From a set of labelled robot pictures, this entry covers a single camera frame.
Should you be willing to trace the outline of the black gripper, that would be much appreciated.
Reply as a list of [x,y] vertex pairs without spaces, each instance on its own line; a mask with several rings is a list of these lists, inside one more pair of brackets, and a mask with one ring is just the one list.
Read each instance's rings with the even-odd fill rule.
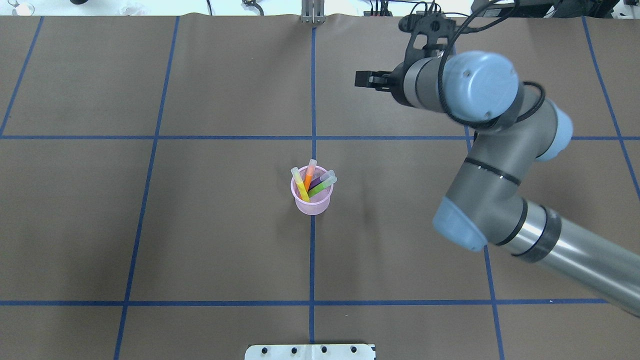
[[402,62],[393,71],[356,71],[355,87],[390,92],[394,100],[406,101],[403,82],[409,68],[444,51],[453,39],[457,23],[443,14],[407,14],[398,21],[398,29],[410,34]]

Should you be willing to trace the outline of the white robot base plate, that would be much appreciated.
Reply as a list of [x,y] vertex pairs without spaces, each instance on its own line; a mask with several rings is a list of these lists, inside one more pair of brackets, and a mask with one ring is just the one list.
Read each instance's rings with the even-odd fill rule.
[[247,348],[245,360],[376,360],[374,344],[256,344]]

